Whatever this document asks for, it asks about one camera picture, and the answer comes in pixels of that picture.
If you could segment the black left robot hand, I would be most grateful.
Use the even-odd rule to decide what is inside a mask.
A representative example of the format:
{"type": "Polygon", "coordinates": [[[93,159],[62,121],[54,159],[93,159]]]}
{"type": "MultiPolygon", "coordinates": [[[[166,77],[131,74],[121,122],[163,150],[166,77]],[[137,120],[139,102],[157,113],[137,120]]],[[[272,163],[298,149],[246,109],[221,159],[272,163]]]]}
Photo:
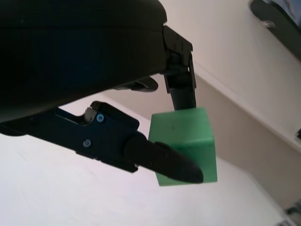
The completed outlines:
{"type": "Polygon", "coordinates": [[[143,166],[201,184],[183,154],[138,131],[139,121],[94,101],[83,115],[61,106],[110,89],[153,92],[162,74],[176,112],[196,107],[192,44],[166,25],[157,0],[3,0],[0,132],[29,135],[136,172],[143,166]]]}

